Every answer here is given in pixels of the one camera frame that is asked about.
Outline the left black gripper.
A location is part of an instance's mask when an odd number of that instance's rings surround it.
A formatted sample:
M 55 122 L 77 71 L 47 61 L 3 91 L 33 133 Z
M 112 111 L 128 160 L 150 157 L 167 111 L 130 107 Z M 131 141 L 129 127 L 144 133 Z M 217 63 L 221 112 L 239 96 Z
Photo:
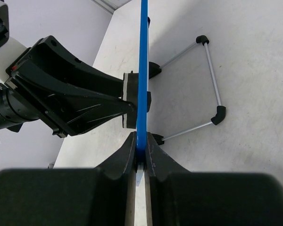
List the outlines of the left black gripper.
M 84 63 L 53 36 L 38 40 L 28 54 L 32 61 L 12 63 L 4 85 L 9 102 L 23 124 L 42 120 L 53 135 L 65 138 L 87 133 L 133 111 L 122 100 L 123 80 Z

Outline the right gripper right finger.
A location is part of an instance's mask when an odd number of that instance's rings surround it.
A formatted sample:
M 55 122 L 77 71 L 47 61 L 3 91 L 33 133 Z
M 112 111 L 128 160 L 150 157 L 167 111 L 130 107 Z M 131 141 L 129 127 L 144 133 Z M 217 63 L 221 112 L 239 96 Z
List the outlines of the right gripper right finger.
M 149 226 L 283 226 L 283 187 L 271 175 L 190 172 L 151 134 L 145 159 Z

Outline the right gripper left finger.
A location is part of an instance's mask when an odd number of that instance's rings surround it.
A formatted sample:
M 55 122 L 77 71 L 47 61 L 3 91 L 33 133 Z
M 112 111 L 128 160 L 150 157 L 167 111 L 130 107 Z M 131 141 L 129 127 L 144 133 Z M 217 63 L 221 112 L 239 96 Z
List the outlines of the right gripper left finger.
M 0 226 L 132 226 L 136 134 L 95 168 L 0 172 Z

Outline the blue framed whiteboard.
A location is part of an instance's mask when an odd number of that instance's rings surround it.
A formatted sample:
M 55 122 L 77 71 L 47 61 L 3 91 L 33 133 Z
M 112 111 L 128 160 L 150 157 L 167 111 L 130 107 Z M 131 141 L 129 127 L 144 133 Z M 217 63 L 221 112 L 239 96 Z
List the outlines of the blue framed whiteboard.
M 136 123 L 136 154 L 137 171 L 136 186 L 142 182 L 146 165 L 147 146 L 147 104 L 149 83 L 149 2 L 141 1 L 140 16 L 140 48 L 139 48 L 139 78 L 138 78 L 138 109 Z

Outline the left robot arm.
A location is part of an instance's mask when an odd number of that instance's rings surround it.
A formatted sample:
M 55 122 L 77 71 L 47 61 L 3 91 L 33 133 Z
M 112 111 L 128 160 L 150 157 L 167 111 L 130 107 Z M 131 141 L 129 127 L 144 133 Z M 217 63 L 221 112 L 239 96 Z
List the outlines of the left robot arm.
M 26 48 L 9 34 L 0 0 L 0 129 L 19 132 L 41 120 L 54 135 L 77 136 L 121 115 L 136 113 L 121 79 L 72 55 L 53 36 Z

